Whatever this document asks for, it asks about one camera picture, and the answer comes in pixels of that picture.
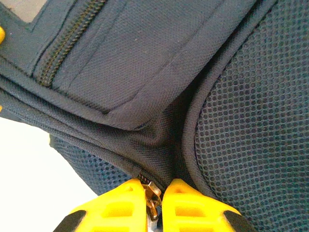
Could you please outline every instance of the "metal zipper slider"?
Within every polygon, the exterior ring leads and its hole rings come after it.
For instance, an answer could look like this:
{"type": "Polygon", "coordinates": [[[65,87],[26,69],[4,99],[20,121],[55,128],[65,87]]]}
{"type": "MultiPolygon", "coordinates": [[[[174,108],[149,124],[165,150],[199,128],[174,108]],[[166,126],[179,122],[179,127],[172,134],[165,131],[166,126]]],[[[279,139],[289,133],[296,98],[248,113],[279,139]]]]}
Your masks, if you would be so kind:
{"type": "Polygon", "coordinates": [[[147,214],[151,221],[158,220],[158,212],[156,208],[162,204],[161,201],[161,190],[154,184],[150,182],[148,185],[142,185],[145,190],[146,204],[147,204],[147,214]]]}

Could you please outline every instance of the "yellow plastic piece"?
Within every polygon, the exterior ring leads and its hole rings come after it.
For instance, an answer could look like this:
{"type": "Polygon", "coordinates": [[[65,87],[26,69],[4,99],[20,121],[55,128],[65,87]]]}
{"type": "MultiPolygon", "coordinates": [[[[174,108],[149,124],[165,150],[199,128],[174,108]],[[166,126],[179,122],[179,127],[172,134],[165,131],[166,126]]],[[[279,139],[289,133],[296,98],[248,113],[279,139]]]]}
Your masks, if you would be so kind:
{"type": "Polygon", "coordinates": [[[2,27],[0,27],[0,43],[4,40],[5,32],[2,27]]]}
{"type": "Polygon", "coordinates": [[[87,213],[76,232],[147,231],[145,192],[138,179],[123,183],[71,213],[78,210],[87,213]]]}
{"type": "Polygon", "coordinates": [[[240,214],[174,179],[163,197],[163,232],[235,232],[223,214],[225,210],[240,214]]]}

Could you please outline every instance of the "padded mesh panel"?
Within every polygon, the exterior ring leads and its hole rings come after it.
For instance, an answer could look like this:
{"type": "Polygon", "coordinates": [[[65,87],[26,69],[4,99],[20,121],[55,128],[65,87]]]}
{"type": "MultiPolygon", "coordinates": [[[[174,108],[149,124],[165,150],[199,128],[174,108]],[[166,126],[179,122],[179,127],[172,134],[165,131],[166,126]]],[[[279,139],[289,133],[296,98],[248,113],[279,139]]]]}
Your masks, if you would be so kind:
{"type": "Polygon", "coordinates": [[[200,170],[258,231],[309,231],[309,2],[280,0],[234,55],[196,127],[200,170]]]}
{"type": "Polygon", "coordinates": [[[58,138],[55,138],[53,145],[97,195],[108,192],[131,179],[129,175],[110,163],[58,138]]]}

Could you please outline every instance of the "backpack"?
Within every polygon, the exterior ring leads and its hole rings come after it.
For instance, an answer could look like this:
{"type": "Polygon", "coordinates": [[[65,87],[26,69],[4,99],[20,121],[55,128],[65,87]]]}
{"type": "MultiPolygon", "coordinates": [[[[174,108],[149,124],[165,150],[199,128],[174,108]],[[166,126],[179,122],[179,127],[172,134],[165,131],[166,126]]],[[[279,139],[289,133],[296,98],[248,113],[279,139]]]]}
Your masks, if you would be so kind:
{"type": "Polygon", "coordinates": [[[0,104],[95,193],[181,178],[258,231],[309,230],[307,1],[2,2],[0,104]]]}

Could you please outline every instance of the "black plastic part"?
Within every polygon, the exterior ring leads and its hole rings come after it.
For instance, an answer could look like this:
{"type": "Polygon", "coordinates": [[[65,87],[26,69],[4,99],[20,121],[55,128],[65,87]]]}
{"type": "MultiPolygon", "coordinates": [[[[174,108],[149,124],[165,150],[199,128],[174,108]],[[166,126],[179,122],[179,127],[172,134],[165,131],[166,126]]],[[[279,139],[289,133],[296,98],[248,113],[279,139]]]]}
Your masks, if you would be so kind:
{"type": "Polygon", "coordinates": [[[72,214],[67,215],[57,226],[54,232],[74,232],[78,225],[82,222],[86,213],[87,212],[85,210],[78,210],[72,214]]]}
{"type": "Polygon", "coordinates": [[[257,232],[242,215],[226,210],[224,216],[235,232],[257,232]]]}

